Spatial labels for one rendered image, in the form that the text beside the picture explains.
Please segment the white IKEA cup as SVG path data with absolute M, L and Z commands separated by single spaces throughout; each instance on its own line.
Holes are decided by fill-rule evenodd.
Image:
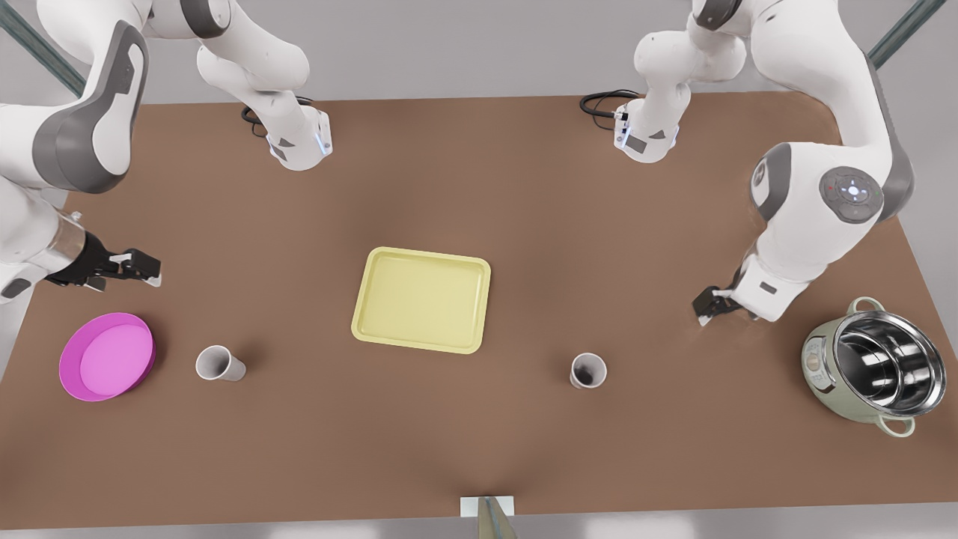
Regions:
M 594 353 L 578 354 L 571 364 L 570 382 L 576 389 L 599 388 L 608 378 L 608 366 Z
M 227 347 L 213 345 L 198 354 L 195 371 L 206 381 L 236 382 L 246 375 L 247 368 Z

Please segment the pale yellow rectangular tray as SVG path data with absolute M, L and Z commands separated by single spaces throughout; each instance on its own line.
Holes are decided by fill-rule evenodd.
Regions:
M 350 331 L 365 342 L 472 354 L 490 284 L 481 258 L 380 246 L 366 260 Z

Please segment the pink round bowl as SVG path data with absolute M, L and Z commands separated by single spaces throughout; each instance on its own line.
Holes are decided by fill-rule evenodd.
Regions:
M 59 358 L 59 382 L 79 401 L 106 401 L 143 382 L 155 358 L 146 322 L 114 311 L 86 322 L 69 338 Z

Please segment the green pot with steel interior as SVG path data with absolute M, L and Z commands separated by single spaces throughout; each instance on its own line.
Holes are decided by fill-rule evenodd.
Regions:
M 875 298 L 855 298 L 845 317 L 805 338 L 800 355 L 813 395 L 839 416 L 906 438 L 947 391 L 945 362 L 916 325 Z

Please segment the silver frame post with foot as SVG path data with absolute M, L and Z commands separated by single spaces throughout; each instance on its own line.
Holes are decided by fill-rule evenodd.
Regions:
M 518 539 L 510 518 L 516 515 L 513 496 L 461 497 L 460 516 L 476 519 L 477 539 Z

